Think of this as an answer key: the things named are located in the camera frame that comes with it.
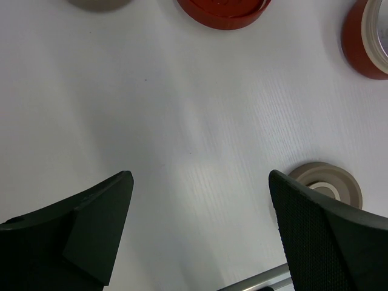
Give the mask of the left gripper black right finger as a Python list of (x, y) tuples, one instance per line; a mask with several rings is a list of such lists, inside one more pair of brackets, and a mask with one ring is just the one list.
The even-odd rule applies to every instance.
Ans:
[(387, 218), (277, 170), (269, 190), (295, 290), (387, 290)]

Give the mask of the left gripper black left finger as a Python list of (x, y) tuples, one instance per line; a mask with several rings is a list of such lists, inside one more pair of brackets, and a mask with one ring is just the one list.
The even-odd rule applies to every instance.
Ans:
[(99, 184), (1, 224), (1, 290), (103, 290), (110, 283), (134, 180)]

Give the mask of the beige round lid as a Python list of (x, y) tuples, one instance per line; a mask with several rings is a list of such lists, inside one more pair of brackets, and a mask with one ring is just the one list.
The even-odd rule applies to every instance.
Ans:
[(346, 170), (325, 162), (309, 162), (289, 173), (300, 184), (357, 209), (363, 208), (361, 188)]

